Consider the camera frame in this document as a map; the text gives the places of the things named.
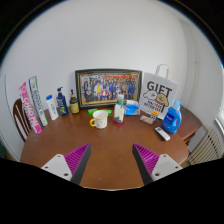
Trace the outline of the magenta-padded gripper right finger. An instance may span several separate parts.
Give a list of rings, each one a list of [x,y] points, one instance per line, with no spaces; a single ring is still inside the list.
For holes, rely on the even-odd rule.
[[[132,153],[145,185],[182,169],[168,154],[158,155],[136,143],[133,144]]]

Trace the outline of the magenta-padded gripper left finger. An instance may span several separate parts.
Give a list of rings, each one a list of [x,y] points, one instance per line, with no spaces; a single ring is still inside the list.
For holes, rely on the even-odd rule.
[[[85,144],[66,155],[56,154],[42,169],[79,185],[90,155],[91,145]]]

